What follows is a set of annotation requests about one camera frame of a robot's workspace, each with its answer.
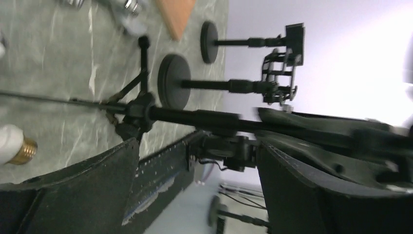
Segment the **black round-base mic stand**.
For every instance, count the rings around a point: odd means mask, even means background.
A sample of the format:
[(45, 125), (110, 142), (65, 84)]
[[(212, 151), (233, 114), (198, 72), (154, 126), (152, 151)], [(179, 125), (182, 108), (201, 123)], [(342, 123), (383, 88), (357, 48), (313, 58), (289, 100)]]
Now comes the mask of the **black round-base mic stand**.
[(230, 79), (228, 81), (191, 80), (187, 60), (178, 54), (166, 55), (158, 70), (158, 95), (163, 107), (183, 110), (192, 89), (220, 90), (235, 94), (260, 94), (268, 105), (283, 106), (293, 100), (298, 87), (294, 84), (295, 68), (302, 63), (302, 55), (294, 55), (292, 49), (279, 52), (274, 49), (264, 57), (262, 79), (250, 81)]

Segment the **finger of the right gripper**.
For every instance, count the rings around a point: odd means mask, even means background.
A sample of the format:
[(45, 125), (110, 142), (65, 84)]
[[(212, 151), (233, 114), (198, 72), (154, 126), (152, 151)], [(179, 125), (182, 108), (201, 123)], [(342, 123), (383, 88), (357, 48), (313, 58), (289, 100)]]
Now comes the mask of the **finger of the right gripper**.
[(256, 138), (300, 162), (340, 179), (393, 191), (413, 189), (413, 180), (402, 174), (394, 159), (345, 156), (309, 141), (268, 131), (259, 131)]
[(401, 135), (399, 128), (389, 124), (321, 116), (305, 113), (286, 113), (268, 108), (258, 108), (258, 116), (264, 125), (256, 131), (259, 138), (290, 136), (309, 142), (412, 142), (410, 130)]

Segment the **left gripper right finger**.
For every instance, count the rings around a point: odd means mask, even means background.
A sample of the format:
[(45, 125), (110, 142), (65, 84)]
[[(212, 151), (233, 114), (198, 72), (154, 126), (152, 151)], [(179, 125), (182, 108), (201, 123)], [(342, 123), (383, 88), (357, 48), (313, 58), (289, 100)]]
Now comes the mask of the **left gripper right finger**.
[(410, 234), (413, 196), (322, 172), (262, 141), (257, 157), (272, 228), (278, 234)]

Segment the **black tripod mic stand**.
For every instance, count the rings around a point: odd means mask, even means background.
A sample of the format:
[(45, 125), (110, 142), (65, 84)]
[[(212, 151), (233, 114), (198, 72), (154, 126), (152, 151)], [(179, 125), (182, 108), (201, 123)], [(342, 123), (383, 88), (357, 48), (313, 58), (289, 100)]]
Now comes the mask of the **black tripod mic stand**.
[[(122, 94), (119, 93), (114, 100), (89, 101), (80, 99), (62, 100), (63, 104), (84, 106), (107, 111), (110, 114), (126, 117), (128, 126), (127, 138), (138, 138), (149, 132), (156, 121), (170, 122), (193, 126), (210, 132), (221, 131), (227, 135), (238, 132), (256, 134), (263, 128), (262, 121), (240, 119), (237, 114), (216, 111), (186, 111), (157, 107), (153, 95), (146, 90), (134, 100), (121, 103)], [(411, 151), (413, 142), (311, 142), (320, 146), (341, 148), (349, 150), (366, 150), (377, 152)]]

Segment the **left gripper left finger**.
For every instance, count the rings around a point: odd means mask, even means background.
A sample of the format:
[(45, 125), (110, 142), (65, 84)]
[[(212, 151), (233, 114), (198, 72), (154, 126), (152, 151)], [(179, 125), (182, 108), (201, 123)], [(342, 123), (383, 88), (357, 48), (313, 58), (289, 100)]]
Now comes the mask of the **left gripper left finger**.
[(1, 233), (119, 233), (138, 161), (132, 138), (61, 170), (1, 184)]

